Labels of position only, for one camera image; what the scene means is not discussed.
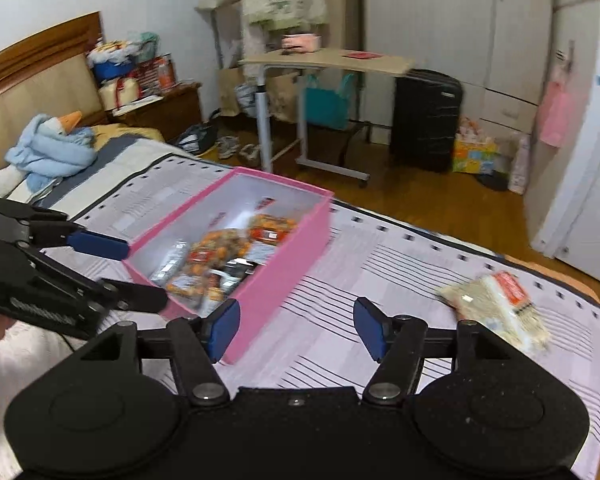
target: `pink bag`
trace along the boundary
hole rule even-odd
[[[571,97],[564,83],[551,81],[538,109],[540,140],[549,146],[560,148],[569,126]]]

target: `blue container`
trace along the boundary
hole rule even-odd
[[[306,120],[317,126],[344,130],[349,123],[349,102],[353,74],[342,78],[337,90],[320,88],[318,79],[310,75],[306,88]]]
[[[135,67],[136,64],[130,60],[120,64],[106,61],[104,63],[96,63],[93,65],[93,75],[95,76],[97,83],[100,84],[107,79],[125,76]]]

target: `wooden headboard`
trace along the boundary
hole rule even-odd
[[[37,113],[83,112],[83,124],[105,120],[84,54],[102,36],[93,12],[25,38],[0,52],[0,168],[4,152]]]

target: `wooden nightstand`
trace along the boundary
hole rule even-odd
[[[202,122],[198,88],[200,88],[200,83],[181,83],[165,93],[164,99],[160,101],[136,108],[136,110],[117,117],[107,114],[109,122],[141,128],[155,128],[160,130],[164,140],[169,142],[176,139],[193,124]]]

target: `light blue blanket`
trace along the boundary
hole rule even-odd
[[[78,173],[96,158],[91,147],[93,130],[76,128],[69,135],[60,135],[43,124],[50,118],[36,115],[25,126],[18,143],[4,156],[8,163],[29,173],[27,187],[31,192],[38,192],[58,177]]]

